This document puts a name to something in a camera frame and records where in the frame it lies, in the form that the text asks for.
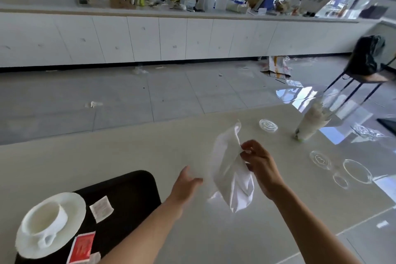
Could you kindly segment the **white cabinet row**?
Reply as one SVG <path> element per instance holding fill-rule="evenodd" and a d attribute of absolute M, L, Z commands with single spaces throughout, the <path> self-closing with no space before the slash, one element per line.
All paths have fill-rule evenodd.
<path fill-rule="evenodd" d="M 351 52 L 376 20 L 0 11 L 0 69 Z"/>

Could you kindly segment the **clear glass cup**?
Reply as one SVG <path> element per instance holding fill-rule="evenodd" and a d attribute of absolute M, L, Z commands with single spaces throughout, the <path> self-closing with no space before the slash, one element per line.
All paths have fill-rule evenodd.
<path fill-rule="evenodd" d="M 342 164 L 336 166 L 332 178 L 335 184 L 344 190 L 373 183 L 372 173 L 360 162 L 352 159 L 345 159 Z"/>

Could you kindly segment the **crumpled clear plastic wrap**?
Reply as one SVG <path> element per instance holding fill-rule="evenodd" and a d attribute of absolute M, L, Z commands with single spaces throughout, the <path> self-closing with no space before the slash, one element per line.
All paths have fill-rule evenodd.
<path fill-rule="evenodd" d="M 358 137 L 366 140 L 366 141 L 379 141 L 383 138 L 389 138 L 389 136 L 384 135 L 383 133 L 367 128 L 363 125 L 359 125 L 357 123 L 353 124 L 351 126 L 352 131 L 354 134 L 356 134 Z"/>

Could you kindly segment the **person's left forearm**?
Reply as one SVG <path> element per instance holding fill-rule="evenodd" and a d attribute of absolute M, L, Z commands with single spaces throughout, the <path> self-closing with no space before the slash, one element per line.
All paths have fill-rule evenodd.
<path fill-rule="evenodd" d="M 188 200 L 166 199 L 98 264 L 154 264 Z"/>

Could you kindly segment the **plastic cup with milky drink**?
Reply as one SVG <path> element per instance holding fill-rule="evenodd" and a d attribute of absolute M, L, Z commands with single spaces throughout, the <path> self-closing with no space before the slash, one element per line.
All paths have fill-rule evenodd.
<path fill-rule="evenodd" d="M 307 141 L 321 128 L 328 126 L 330 121 L 335 120 L 334 111 L 330 108 L 333 98 L 334 95 L 322 95 L 308 103 L 302 120 L 294 132 L 295 140 Z"/>

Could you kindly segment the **person's left hand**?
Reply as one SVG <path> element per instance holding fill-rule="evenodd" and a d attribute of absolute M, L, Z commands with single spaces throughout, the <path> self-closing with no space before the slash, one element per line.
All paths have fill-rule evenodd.
<path fill-rule="evenodd" d="M 178 178 L 176 179 L 172 187 L 170 195 L 166 199 L 166 204 L 175 208 L 178 212 L 179 217 L 182 215 L 185 206 L 190 202 L 195 192 L 200 187 L 199 186 L 197 188 L 192 188 L 190 186 L 189 180 L 194 177 L 190 175 L 189 171 L 189 166 L 185 166 L 181 170 Z"/>

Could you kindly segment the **white saucer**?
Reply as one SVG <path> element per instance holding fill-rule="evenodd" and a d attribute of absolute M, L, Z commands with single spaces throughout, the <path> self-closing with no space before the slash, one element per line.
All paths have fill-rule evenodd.
<path fill-rule="evenodd" d="M 42 202 L 60 203 L 68 215 L 67 224 L 57 234 L 53 243 L 45 249 L 38 248 L 37 240 L 35 238 L 27 237 L 26 235 L 24 235 L 22 233 L 21 225 L 20 225 L 16 235 L 15 247 L 18 254 L 23 258 L 39 259 L 39 258 L 47 257 L 48 255 L 57 252 L 76 235 L 77 231 L 80 229 L 82 225 L 82 222 L 85 219 L 86 203 L 84 199 L 76 193 L 72 193 L 72 192 L 59 193 L 43 200 Z"/>

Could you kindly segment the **person's right forearm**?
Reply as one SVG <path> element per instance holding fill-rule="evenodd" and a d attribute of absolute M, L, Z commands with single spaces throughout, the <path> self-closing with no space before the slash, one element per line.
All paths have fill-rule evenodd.
<path fill-rule="evenodd" d="M 267 189 L 305 264 L 362 264 L 284 183 Z"/>

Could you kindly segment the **red packet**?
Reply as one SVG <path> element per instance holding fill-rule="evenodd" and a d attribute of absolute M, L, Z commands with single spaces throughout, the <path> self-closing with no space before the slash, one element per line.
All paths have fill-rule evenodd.
<path fill-rule="evenodd" d="M 66 264 L 80 264 L 90 260 L 95 234 L 96 232 L 83 233 L 74 238 Z"/>

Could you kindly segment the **ridged clear plastic lid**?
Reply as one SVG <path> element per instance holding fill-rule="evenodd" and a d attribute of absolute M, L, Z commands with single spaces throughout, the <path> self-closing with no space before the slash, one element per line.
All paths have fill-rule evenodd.
<path fill-rule="evenodd" d="M 269 133 L 274 133 L 278 130 L 278 126 L 274 122 L 267 119 L 261 119 L 259 121 L 259 126 L 262 130 Z"/>

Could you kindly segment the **white ceramic cup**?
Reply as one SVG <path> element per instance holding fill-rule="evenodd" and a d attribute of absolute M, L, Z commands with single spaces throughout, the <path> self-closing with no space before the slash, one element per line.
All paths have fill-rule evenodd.
<path fill-rule="evenodd" d="M 42 202 L 23 218 L 21 230 L 27 237 L 37 240 L 38 248 L 49 247 L 57 234 L 66 226 L 68 215 L 58 202 Z"/>

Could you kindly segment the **white sugar packet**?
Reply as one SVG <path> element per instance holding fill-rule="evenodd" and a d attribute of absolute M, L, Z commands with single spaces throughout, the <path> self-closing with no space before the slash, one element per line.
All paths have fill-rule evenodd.
<path fill-rule="evenodd" d="M 96 223 L 105 220 L 114 212 L 107 196 L 102 197 L 100 200 L 89 206 Z"/>

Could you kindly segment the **person's right hand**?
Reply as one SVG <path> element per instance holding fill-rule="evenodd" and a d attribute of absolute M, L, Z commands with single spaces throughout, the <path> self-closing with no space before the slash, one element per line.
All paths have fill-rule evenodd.
<path fill-rule="evenodd" d="M 285 187 L 278 167 L 271 154 L 263 147 L 263 166 L 253 172 L 262 192 L 270 200 L 276 201 L 279 191 Z"/>

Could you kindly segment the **wooden chair with black legs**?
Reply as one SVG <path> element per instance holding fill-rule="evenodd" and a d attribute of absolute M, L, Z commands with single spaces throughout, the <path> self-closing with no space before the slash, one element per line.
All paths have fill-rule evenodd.
<path fill-rule="evenodd" d="M 376 90 L 379 89 L 380 86 L 383 84 L 387 83 L 389 79 L 382 75 L 380 72 L 376 72 L 372 75 L 353 75 L 351 72 L 348 72 L 344 70 L 325 90 L 326 92 L 328 89 L 330 89 L 339 79 L 341 79 L 344 75 L 348 76 L 349 82 L 339 91 L 341 93 L 346 89 L 350 84 L 352 84 L 354 81 L 357 81 L 359 84 L 357 87 L 352 91 L 352 93 L 343 101 L 343 103 L 340 105 L 340 107 L 344 106 L 350 98 L 353 97 L 353 95 L 360 89 L 360 87 L 364 84 L 374 84 L 376 85 L 375 88 L 366 96 L 366 98 L 360 103 L 362 105 L 364 102 L 366 102 L 373 94 L 376 92 Z"/>

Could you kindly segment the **flat clear plastic lid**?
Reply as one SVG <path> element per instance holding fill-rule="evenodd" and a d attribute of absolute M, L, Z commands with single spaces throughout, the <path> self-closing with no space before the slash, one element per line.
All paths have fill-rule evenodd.
<path fill-rule="evenodd" d="M 323 153 L 319 151 L 311 151 L 309 157 L 316 166 L 324 170 L 331 170 L 332 163 L 330 159 Z"/>

